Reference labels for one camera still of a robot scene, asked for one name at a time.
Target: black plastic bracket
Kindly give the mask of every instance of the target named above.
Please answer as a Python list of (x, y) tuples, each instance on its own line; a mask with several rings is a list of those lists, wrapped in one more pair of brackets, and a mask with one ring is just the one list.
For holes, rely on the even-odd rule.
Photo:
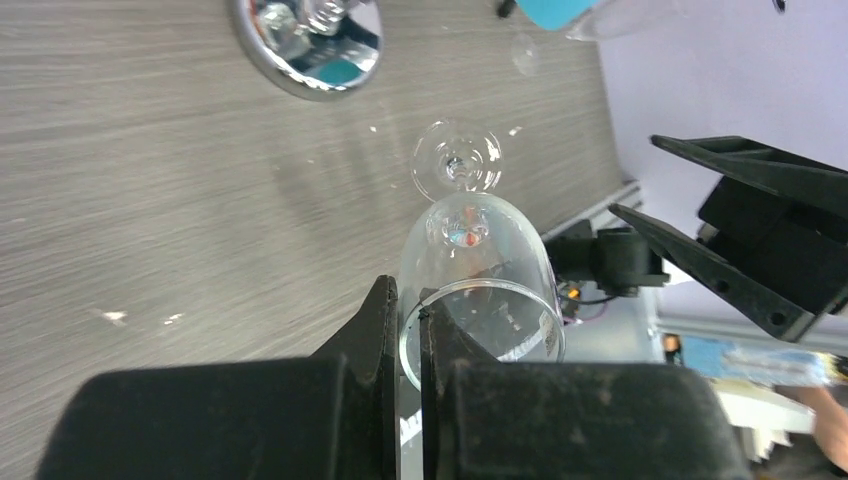
[(456, 364), (441, 407), (439, 480), (750, 478), (707, 381), (680, 367)]
[(639, 287), (661, 287), (669, 280), (662, 257), (632, 228), (592, 232), (583, 221), (545, 242), (558, 279), (594, 281), (611, 297), (635, 297)]
[(421, 310), (421, 413), (424, 450), (424, 478), (445, 476), (445, 451), (452, 447), (440, 433), (445, 424), (445, 389), (456, 365), (493, 363), (498, 360), (459, 328), (441, 301)]
[(395, 480), (396, 301), (394, 279), (378, 278), (309, 358), (98, 375), (36, 478)]
[(775, 338), (797, 342), (848, 301), (848, 172), (743, 137), (657, 147), (724, 175), (692, 240), (635, 210), (610, 210), (659, 255)]

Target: debris speck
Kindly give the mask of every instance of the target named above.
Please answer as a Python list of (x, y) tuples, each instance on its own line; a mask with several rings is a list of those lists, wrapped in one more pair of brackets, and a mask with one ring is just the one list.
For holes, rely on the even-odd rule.
[(109, 321), (112, 325), (116, 327), (126, 327), (127, 324), (124, 322), (124, 318), (127, 317), (127, 312), (101, 312), (99, 310), (95, 311), (101, 318)]
[(177, 320), (183, 318), (183, 315), (185, 315), (185, 314), (184, 313), (176, 313), (176, 314), (168, 317), (168, 319), (163, 321), (162, 323), (165, 324), (165, 325), (173, 325), (174, 323), (177, 322)]
[(583, 430), (580, 429), (580, 426), (574, 427), (574, 430), (571, 431), (571, 435), (568, 436), (568, 439), (571, 440), (571, 443), (575, 443), (577, 445), (586, 444), (586, 436), (583, 435)]
[(598, 400), (600, 400), (601, 403), (604, 404), (604, 406), (609, 406), (609, 404), (612, 402), (612, 393), (606, 389), (601, 390), (600, 392), (598, 392)]

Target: chrome reflective dish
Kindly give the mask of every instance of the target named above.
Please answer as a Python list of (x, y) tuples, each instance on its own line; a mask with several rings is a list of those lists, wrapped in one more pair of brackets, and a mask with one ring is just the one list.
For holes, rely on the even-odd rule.
[(375, 0), (230, 0), (239, 41), (275, 84), (337, 99), (376, 71), (383, 29)]

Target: upside-down wine glass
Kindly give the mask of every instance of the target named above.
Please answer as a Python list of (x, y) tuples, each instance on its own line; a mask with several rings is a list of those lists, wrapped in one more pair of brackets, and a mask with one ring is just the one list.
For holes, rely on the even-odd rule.
[(542, 239), (517, 208), (488, 193), (503, 168), (495, 136), (469, 120), (439, 120), (410, 166), (435, 203), (409, 232), (398, 275), (400, 358), (409, 381), (421, 388), (419, 313), (436, 301), (501, 361), (562, 360), (556, 281)]

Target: table surface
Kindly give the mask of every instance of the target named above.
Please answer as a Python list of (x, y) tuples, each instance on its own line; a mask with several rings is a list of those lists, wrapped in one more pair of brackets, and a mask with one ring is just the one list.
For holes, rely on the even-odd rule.
[(99, 372), (313, 351), (396, 272), (439, 117), (490, 126), (540, 230), (621, 186), (593, 45), (485, 1), (380, 8), (376, 77), (317, 104), (253, 68), (221, 0), (0, 3), (0, 478)]

